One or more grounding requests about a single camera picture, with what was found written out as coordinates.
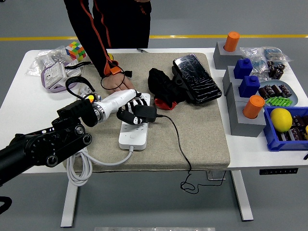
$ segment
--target gray floor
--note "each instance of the gray floor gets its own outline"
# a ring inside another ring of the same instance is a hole
[[[308,34],[308,1],[153,0],[152,35]],[[0,3],[0,38],[74,36],[62,1],[7,0]],[[214,47],[218,39],[152,39],[149,48]],[[28,50],[52,49],[70,41],[0,41],[0,103]],[[308,93],[308,38],[241,39],[240,47],[275,46]],[[94,174],[78,194],[72,230],[95,227],[216,227],[228,230],[308,229],[308,169],[295,175],[259,176],[243,170],[254,221],[241,222],[231,176],[221,187],[199,194],[180,190],[184,172]],[[202,172],[195,182],[205,182]],[[61,230],[65,174],[23,174],[0,188],[12,207],[0,216],[0,230]]]

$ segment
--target black smartphone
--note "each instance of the black smartphone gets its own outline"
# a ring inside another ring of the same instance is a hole
[[[172,73],[175,83],[186,90],[190,103],[206,103],[222,95],[215,81],[194,54],[173,60]]]

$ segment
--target human hand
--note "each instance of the human hand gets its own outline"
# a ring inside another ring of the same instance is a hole
[[[122,81],[123,81],[123,74],[118,73],[118,74],[115,74],[114,76],[105,77],[103,79],[102,84],[104,88],[107,88],[107,89],[112,89],[112,88],[116,88],[117,86],[119,86],[116,89],[108,90],[110,93],[113,93],[119,90],[134,89],[134,85],[131,83],[131,81],[127,77],[124,77],[124,82],[121,84]]]

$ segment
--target gray mat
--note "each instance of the gray mat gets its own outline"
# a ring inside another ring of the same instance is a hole
[[[186,55],[185,53],[134,53],[115,54],[124,70],[133,71],[132,83],[140,92],[150,93],[147,79],[149,70],[153,67],[164,71],[173,77],[172,61]],[[196,56],[209,71],[206,56],[197,53]],[[108,93],[100,86],[100,76],[93,66],[87,66],[83,77],[87,78],[97,92],[106,97]],[[225,169],[230,163],[230,155],[226,137],[216,100],[202,106],[180,103],[172,111],[158,109],[159,114],[171,117],[179,133],[181,147],[192,164],[194,170]],[[107,163],[118,162],[125,158],[128,150],[121,150],[118,137],[121,121],[112,114],[109,119],[86,132],[93,137],[88,151],[94,158]],[[81,170],[80,160],[76,160],[75,170]],[[186,170],[188,164],[182,156],[176,131],[167,118],[157,118],[149,125],[147,147],[143,151],[134,151],[131,158],[116,167],[93,165],[93,171],[171,171]]]

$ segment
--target gray block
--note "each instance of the gray block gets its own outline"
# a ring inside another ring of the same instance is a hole
[[[215,68],[219,70],[226,70],[228,66],[236,65],[236,62],[242,58],[240,48],[236,48],[233,52],[228,52],[223,49],[226,42],[217,42],[214,51]]]
[[[228,93],[226,95],[228,112],[235,106],[235,102],[247,103],[250,98],[240,96],[239,86],[236,83],[230,83]]]
[[[222,78],[223,91],[224,91],[225,96],[228,93],[230,83],[235,83],[236,85],[239,85],[239,86],[242,83],[242,79],[235,78],[234,69],[235,69],[235,66],[228,66],[225,72],[225,75]]]
[[[263,110],[255,119],[248,119],[243,115],[243,109],[247,103],[235,102],[229,112],[230,130],[233,136],[257,137],[266,126]]]

